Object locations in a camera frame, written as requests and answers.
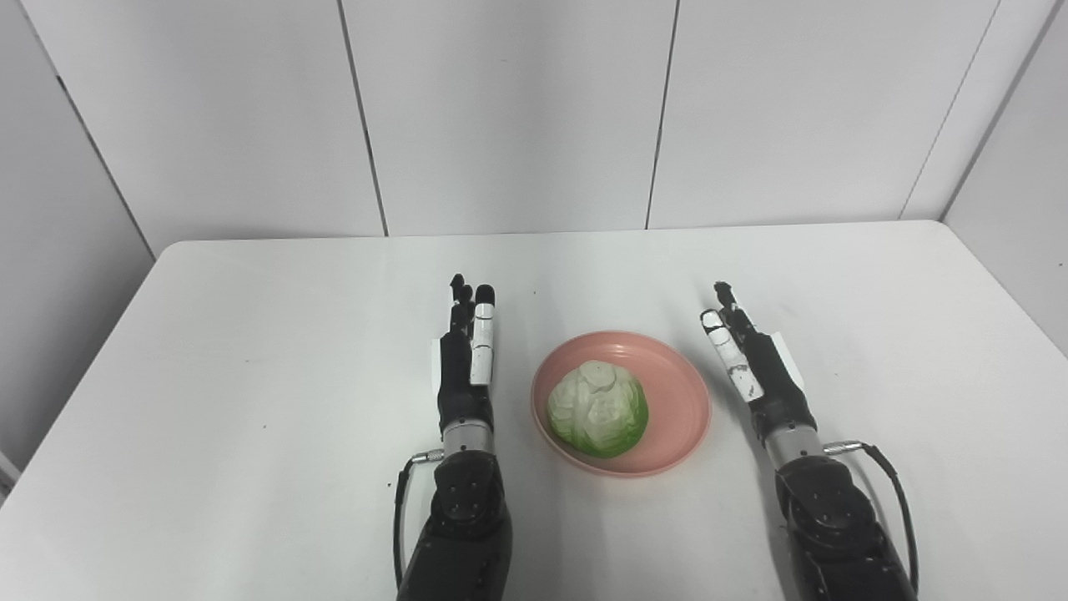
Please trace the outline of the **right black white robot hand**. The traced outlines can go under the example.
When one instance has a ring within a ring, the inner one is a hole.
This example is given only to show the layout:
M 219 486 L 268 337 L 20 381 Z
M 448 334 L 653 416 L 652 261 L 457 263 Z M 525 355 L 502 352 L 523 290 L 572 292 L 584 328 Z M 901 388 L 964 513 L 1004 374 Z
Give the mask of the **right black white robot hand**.
M 785 346 L 752 323 L 731 284 L 718 281 L 713 288 L 720 309 L 706 309 L 698 320 L 744 400 L 760 444 L 779 431 L 815 431 L 817 420 L 788 366 Z

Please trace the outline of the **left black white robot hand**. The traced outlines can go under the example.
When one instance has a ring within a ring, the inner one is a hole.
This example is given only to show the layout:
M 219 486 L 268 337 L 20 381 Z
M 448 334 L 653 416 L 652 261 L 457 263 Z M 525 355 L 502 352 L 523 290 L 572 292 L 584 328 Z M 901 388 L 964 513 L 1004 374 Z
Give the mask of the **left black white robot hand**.
M 449 330 L 438 342 L 439 427 L 477 423 L 494 429 L 491 382 L 494 365 L 496 292 L 491 285 L 451 278 Z

